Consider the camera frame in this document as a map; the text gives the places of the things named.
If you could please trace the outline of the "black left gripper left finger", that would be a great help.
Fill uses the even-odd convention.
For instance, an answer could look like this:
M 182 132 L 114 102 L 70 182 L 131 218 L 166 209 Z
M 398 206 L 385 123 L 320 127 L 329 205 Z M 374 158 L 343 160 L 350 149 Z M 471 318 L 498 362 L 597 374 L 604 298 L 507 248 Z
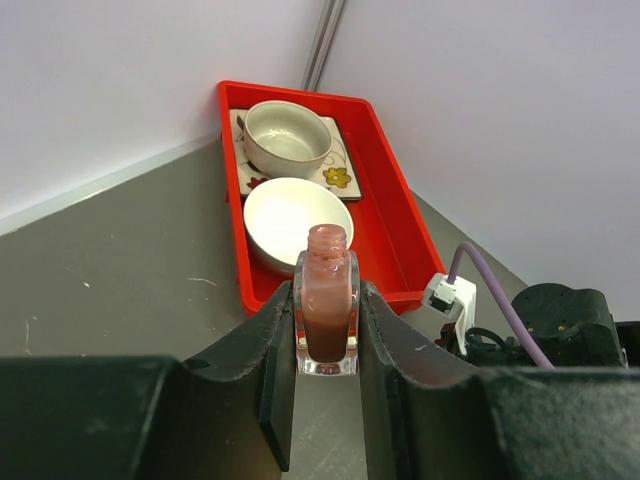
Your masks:
M 290 467 L 293 288 L 186 359 L 5 358 L 5 479 L 278 479 Z

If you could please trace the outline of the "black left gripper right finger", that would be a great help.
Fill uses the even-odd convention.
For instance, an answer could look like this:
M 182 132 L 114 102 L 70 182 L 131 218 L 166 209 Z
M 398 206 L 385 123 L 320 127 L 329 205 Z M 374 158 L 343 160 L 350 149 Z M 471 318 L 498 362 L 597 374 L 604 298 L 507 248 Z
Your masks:
M 372 479 L 635 479 L 639 373 L 480 369 L 361 285 L 359 367 Z

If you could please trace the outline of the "pink nail polish bottle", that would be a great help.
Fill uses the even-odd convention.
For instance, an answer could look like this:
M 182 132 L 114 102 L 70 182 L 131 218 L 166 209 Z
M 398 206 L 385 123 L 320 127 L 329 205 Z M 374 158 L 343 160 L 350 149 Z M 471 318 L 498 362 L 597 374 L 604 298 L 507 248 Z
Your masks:
M 293 281 L 297 369 L 316 376 L 358 370 L 360 272 L 346 230 L 320 224 L 309 230 Z

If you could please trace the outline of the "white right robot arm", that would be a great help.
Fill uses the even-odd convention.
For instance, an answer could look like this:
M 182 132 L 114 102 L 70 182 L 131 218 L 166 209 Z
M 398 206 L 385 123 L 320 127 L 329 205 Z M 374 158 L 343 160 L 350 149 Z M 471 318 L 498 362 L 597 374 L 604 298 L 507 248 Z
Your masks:
M 511 305 L 556 367 L 639 365 L 639 323 L 616 322 L 605 295 L 598 290 L 537 284 L 518 293 Z M 501 338 L 486 328 L 473 327 L 465 340 L 467 353 L 462 354 L 454 325 L 447 323 L 435 343 L 479 367 L 535 364 L 514 336 Z

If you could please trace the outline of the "red plastic bin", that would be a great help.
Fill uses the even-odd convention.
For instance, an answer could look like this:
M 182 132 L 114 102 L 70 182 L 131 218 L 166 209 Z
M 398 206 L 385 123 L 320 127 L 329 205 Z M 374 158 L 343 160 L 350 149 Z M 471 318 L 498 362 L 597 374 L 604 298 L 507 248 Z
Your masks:
M 397 314 L 420 307 L 424 290 L 445 267 L 425 226 L 385 132 L 364 99 L 225 80 L 217 86 L 227 198 L 243 308 L 253 316 L 283 282 L 249 246 L 243 220 L 230 112 L 267 100 L 285 100 L 336 120 L 363 197 L 347 208 L 362 275 Z

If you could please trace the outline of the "white tape roll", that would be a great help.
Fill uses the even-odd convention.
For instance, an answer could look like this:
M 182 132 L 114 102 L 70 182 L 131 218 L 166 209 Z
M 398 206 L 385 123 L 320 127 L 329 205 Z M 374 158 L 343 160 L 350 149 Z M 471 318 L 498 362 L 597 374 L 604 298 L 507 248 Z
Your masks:
M 298 255 L 307 248 L 309 230 L 320 224 L 335 224 L 354 239 L 354 222 L 345 203 L 309 180 L 268 180 L 247 196 L 244 226 L 252 251 L 269 270 L 290 277 Z

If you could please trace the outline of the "square floral saucer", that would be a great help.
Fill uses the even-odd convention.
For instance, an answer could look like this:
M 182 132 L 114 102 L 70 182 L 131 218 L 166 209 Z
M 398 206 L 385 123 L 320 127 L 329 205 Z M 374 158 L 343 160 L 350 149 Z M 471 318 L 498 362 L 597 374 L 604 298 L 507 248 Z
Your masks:
M 229 113 L 237 178 L 242 197 L 248 196 L 255 187 L 269 179 L 249 161 L 245 152 L 243 126 L 247 112 L 247 109 L 231 109 Z M 322 120 L 333 135 L 333 149 L 310 180 L 327 188 L 343 201 L 361 200 L 363 194 L 360 183 L 341 131 L 333 117 L 324 116 Z

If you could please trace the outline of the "beige ceramic cup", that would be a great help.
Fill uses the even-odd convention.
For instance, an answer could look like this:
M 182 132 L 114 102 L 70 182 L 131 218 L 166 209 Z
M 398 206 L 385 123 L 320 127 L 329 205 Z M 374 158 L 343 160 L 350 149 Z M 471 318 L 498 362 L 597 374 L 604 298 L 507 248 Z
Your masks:
M 242 120 L 246 156 L 269 178 L 308 179 L 334 146 L 327 124 L 312 110 L 287 101 L 263 101 Z

